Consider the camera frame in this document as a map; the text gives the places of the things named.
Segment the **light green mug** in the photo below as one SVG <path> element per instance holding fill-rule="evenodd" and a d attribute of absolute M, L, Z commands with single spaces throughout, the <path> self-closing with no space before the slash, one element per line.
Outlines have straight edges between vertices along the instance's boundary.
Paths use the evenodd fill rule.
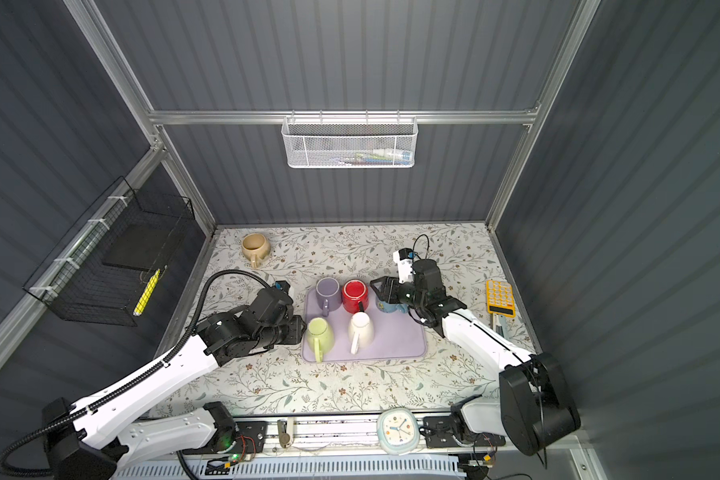
<path fill-rule="evenodd" d="M 307 348 L 318 363 L 324 361 L 335 343 L 333 329 L 323 317 L 315 317 L 308 323 L 305 340 Z"/>

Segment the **beige speckled mug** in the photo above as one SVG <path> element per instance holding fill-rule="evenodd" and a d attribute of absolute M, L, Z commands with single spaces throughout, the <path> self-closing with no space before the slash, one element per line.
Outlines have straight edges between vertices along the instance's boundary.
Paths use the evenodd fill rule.
<path fill-rule="evenodd" d="M 261 267 L 271 253 L 271 243 L 262 233 L 251 233 L 241 242 L 242 253 L 254 269 Z"/>

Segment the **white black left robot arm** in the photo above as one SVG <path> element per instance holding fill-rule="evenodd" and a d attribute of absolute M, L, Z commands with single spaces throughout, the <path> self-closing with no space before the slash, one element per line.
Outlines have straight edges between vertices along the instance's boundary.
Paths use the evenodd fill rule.
<path fill-rule="evenodd" d="M 285 280 L 261 286 L 254 300 L 204 316 L 197 309 L 177 343 L 120 381 L 70 402 L 43 409 L 43 425 L 0 453 L 0 473 L 18 478 L 109 479 L 131 464 L 166 453 L 212 448 L 228 454 L 240 436 L 220 402 L 158 420 L 141 416 L 179 388 L 233 359 L 301 342 L 306 324 L 294 312 Z"/>

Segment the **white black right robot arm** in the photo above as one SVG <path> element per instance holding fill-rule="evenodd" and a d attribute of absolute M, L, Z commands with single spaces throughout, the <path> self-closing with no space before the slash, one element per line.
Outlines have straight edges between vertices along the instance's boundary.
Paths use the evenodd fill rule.
<path fill-rule="evenodd" d="M 521 453 L 533 456 L 581 427 L 562 367 L 551 354 L 531 353 L 488 328 L 448 294 L 435 260 L 396 264 L 396 277 L 370 282 L 376 297 L 407 306 L 416 323 L 460 346 L 497 376 L 497 401 L 478 395 L 456 407 L 469 431 L 504 436 Z"/>

